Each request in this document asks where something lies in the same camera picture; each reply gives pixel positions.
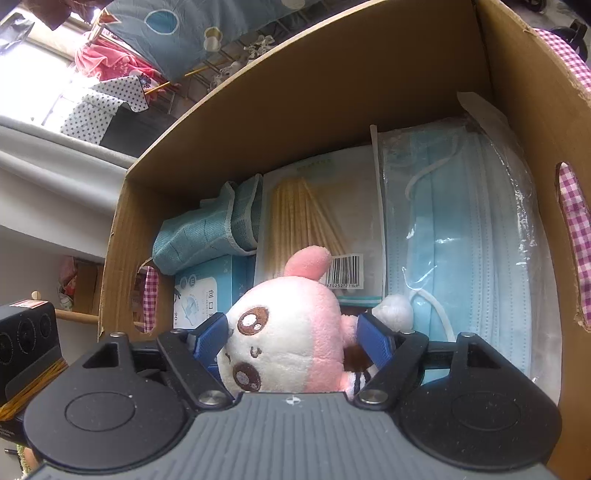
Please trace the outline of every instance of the pink cloth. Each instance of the pink cloth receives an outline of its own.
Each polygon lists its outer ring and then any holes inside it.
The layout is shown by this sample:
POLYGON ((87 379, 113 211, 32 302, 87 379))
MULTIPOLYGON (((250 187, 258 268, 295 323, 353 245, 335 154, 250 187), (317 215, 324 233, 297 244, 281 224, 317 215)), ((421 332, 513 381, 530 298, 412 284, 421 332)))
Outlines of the pink cloth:
POLYGON ((82 75, 100 81, 135 75, 144 90, 164 83, 162 75, 145 60, 100 37, 93 44, 81 46, 74 60, 82 75))
POLYGON ((581 57, 559 36, 540 28, 535 28, 534 30, 556 52, 560 59, 566 63, 566 66, 574 73, 577 80, 587 90, 591 90, 591 70, 581 60, 581 57))
POLYGON ((562 210, 577 259, 581 308, 589 325, 591 321, 591 225, 589 209, 577 178, 571 168, 563 163, 559 169, 560 199, 562 210))
POLYGON ((144 328, 143 332, 151 332, 156 326, 156 302, 158 300, 158 272, 153 267, 147 267, 144 283, 144 328))

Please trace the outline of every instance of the box handle hole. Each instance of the box handle hole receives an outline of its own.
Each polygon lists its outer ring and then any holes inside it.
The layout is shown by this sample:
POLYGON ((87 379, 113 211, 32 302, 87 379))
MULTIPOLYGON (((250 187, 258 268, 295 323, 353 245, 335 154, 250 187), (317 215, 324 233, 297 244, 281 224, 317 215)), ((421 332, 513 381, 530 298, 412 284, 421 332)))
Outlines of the box handle hole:
POLYGON ((158 271, 149 265, 140 267, 131 291, 131 311, 134 326, 141 333, 150 333, 156 327, 158 303, 158 271))

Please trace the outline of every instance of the metal screw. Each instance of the metal screw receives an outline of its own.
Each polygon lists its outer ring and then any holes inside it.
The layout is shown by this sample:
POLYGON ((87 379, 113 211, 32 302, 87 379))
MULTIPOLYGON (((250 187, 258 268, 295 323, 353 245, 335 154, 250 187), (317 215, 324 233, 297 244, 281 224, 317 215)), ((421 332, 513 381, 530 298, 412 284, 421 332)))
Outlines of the metal screw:
POLYGON ((219 390, 207 390, 199 395, 199 403, 208 407, 223 407, 228 398, 219 390))
POLYGON ((382 390, 362 390, 359 399, 366 405, 380 405, 388 399, 388 394, 382 390))

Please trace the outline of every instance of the grey rubber pad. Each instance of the grey rubber pad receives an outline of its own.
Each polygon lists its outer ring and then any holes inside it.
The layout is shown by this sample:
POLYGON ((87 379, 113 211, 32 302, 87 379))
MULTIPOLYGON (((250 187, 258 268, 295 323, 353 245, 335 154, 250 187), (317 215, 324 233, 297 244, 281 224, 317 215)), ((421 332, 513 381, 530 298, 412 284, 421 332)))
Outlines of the grey rubber pad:
POLYGON ((555 479, 535 465, 490 474, 461 470, 423 453, 382 412, 334 394, 245 394, 235 407, 202 413, 164 456, 110 475, 44 465, 34 480, 433 480, 555 479))

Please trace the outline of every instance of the mask ear loop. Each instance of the mask ear loop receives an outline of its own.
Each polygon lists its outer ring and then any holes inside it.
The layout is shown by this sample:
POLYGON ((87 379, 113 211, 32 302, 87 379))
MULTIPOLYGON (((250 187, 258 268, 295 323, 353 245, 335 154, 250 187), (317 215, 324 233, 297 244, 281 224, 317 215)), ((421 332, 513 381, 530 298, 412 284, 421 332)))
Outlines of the mask ear loop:
POLYGON ((442 159, 437 160, 435 163, 433 163, 433 164, 429 165, 428 167, 420 170, 417 174, 415 174, 415 175, 413 175, 411 177, 411 179, 407 183, 406 188, 404 189, 404 196, 406 197, 407 200, 410 201, 410 192, 413 189, 414 184, 416 182, 418 182, 425 175, 430 174, 433 170, 437 170, 443 164, 447 163, 456 154, 457 144, 458 144, 458 140, 457 140, 457 136, 456 136, 456 137, 453 137, 453 141, 452 141, 452 152, 447 157, 443 157, 442 159))
POLYGON ((441 323, 443 325, 443 330, 445 330, 447 341, 455 342, 456 336, 453 334, 452 323, 449 321, 449 317, 447 316, 447 313, 445 312, 443 305, 441 305, 441 303, 439 303, 437 299, 433 295, 431 295, 427 290, 424 290, 423 288, 412 288, 407 282, 406 268, 404 267, 402 268, 402 274, 404 276, 404 283, 406 284, 409 290, 408 301, 412 304, 413 298, 417 294, 423 297, 425 300, 427 300, 433 306, 433 308, 437 312, 437 315, 439 315, 439 319, 441 320, 441 323))

